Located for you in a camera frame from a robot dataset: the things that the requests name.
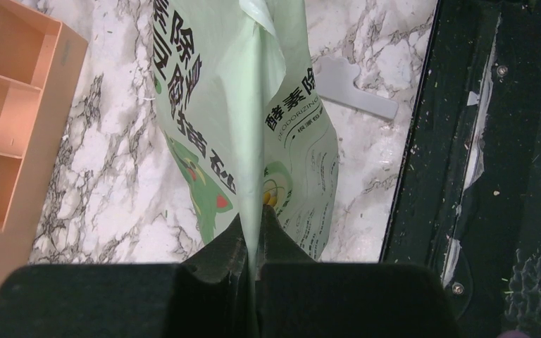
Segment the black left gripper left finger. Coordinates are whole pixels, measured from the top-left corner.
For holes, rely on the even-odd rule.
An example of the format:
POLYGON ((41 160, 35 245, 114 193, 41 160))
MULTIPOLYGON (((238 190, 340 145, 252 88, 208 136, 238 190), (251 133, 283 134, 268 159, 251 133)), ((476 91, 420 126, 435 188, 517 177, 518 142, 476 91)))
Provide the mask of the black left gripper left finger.
POLYGON ((244 337, 240 219, 183 263, 41 264, 0 286, 0 337, 244 337))

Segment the green litter bag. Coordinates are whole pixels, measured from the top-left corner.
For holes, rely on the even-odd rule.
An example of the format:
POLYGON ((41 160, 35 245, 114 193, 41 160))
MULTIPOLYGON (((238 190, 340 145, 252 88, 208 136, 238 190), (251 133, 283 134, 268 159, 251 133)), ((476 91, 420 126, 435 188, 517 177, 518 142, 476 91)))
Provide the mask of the green litter bag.
POLYGON ((201 238, 263 206, 310 257, 330 233, 335 128, 316 91, 303 1, 155 1, 158 125, 201 238))

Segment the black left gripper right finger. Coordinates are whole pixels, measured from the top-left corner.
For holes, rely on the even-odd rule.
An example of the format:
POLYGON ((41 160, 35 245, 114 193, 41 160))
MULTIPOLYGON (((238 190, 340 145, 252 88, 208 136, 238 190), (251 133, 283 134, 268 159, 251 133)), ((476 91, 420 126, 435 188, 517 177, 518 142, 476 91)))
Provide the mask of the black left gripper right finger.
POLYGON ((458 337, 435 273, 399 263, 319 263, 264 206, 256 312, 262 337, 458 337))

